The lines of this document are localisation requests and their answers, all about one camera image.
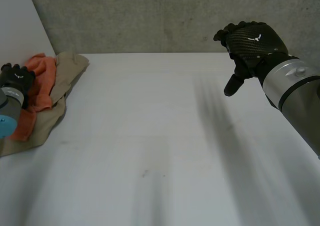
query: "carbon fiber hand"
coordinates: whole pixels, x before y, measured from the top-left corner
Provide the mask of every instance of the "carbon fiber hand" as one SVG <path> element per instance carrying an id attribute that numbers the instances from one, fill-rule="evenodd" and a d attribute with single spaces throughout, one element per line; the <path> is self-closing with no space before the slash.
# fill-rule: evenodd
<path id="1" fill-rule="evenodd" d="M 224 94 L 232 96 L 245 79 L 257 76 L 257 65 L 268 55 L 288 50 L 277 33 L 266 23 L 240 22 L 229 24 L 219 30 L 213 38 L 226 47 L 230 58 L 235 62 L 234 74 L 228 81 Z"/>

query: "robotic arm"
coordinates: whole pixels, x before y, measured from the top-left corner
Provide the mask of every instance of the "robotic arm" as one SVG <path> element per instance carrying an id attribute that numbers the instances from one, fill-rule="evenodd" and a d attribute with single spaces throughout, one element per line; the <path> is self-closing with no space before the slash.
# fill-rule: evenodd
<path id="1" fill-rule="evenodd" d="M 18 64 L 5 64 L 0 74 L 0 138 L 15 131 L 21 108 L 27 107 L 28 90 L 36 75 Z"/>
<path id="2" fill-rule="evenodd" d="M 214 36 L 235 62 L 224 94 L 232 96 L 245 79 L 257 77 L 272 106 L 320 157 L 320 68 L 290 56 L 265 23 L 229 24 Z"/>

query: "logo on hand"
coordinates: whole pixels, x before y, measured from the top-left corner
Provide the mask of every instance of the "logo on hand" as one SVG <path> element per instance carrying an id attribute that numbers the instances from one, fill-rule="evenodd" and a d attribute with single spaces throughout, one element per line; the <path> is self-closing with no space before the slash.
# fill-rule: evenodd
<path id="1" fill-rule="evenodd" d="M 18 76 L 16 73 L 14 74 L 16 77 L 18 77 L 18 79 L 19 78 L 23 78 L 23 76 Z"/>
<path id="2" fill-rule="evenodd" d="M 261 34 L 260 34 L 259 37 L 257 37 L 257 38 L 254 38 L 254 39 L 248 38 L 248 40 L 257 41 L 257 42 L 258 42 L 260 38 L 261 38 Z"/>

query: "white wall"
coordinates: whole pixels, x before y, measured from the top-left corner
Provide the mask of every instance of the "white wall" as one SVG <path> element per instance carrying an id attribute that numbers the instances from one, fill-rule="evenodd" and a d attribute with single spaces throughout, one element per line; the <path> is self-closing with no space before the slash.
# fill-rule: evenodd
<path id="1" fill-rule="evenodd" d="M 55 56 L 31 0 L 0 0 L 0 65 L 23 64 L 34 54 Z"/>

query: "crumpled cloth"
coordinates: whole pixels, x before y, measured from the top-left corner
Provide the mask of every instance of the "crumpled cloth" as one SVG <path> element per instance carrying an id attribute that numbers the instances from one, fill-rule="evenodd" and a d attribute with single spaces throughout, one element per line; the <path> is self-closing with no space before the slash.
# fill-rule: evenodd
<path id="1" fill-rule="evenodd" d="M 88 59 L 78 54 L 63 52 L 56 57 L 55 85 L 50 93 L 52 109 L 36 113 L 36 122 L 27 141 L 0 139 L 0 156 L 25 151 L 45 143 L 51 130 L 65 113 L 66 96 L 88 65 Z"/>

